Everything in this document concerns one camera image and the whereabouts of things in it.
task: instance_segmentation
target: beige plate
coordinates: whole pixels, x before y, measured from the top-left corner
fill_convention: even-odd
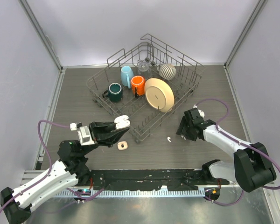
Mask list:
[[[164,113],[171,111],[174,95],[167,83],[157,78],[150,78],[146,81],[144,88],[146,99],[153,108]]]

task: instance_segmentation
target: dark green mug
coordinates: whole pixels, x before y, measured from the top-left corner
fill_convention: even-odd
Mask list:
[[[112,102],[119,102],[122,99],[122,87],[119,83],[111,83],[103,93],[103,98],[108,97]]]

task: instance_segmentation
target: wire rack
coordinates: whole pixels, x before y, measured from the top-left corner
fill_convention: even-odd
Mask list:
[[[103,98],[102,93],[109,84],[121,83],[121,68],[129,65],[134,75],[138,74],[138,63],[149,60],[151,77],[165,81],[172,89],[175,104],[171,111],[160,112],[149,105],[145,96],[135,98],[131,89],[123,86],[123,98],[114,103]],[[176,67],[176,75],[171,80],[159,76],[158,64],[168,63]],[[128,115],[131,121],[130,133],[140,143],[193,95],[199,85],[205,67],[182,52],[169,46],[150,34],[141,37],[141,43],[129,51],[121,49],[107,59],[107,66],[87,80],[87,87],[99,107],[106,109],[112,116]]]

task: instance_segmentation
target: light blue mug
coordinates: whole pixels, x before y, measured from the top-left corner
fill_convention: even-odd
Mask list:
[[[121,68],[121,82],[124,86],[131,88],[131,80],[134,77],[134,73],[130,66]]]

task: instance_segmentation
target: ceramic cup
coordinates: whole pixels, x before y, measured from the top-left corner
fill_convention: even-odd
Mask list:
[[[103,98],[108,97],[112,102],[119,102],[122,99],[122,87],[119,83],[111,83],[103,93]]]
[[[159,74],[166,80],[172,80],[176,75],[176,68],[171,64],[161,64],[157,67]]]
[[[144,95],[145,79],[142,76],[134,76],[131,80],[131,87],[135,97]]]
[[[130,66],[124,66],[121,68],[121,82],[124,86],[131,88],[131,80],[134,77],[134,73]]]

